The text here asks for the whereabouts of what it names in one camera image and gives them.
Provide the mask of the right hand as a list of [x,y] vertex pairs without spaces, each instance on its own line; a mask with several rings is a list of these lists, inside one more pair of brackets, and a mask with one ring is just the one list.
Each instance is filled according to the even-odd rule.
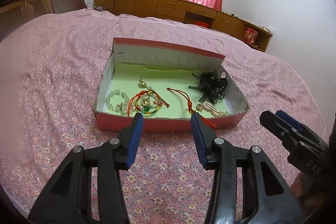
[[320,209],[323,213],[335,210],[335,184],[330,179],[315,180],[300,172],[290,187],[306,216]]

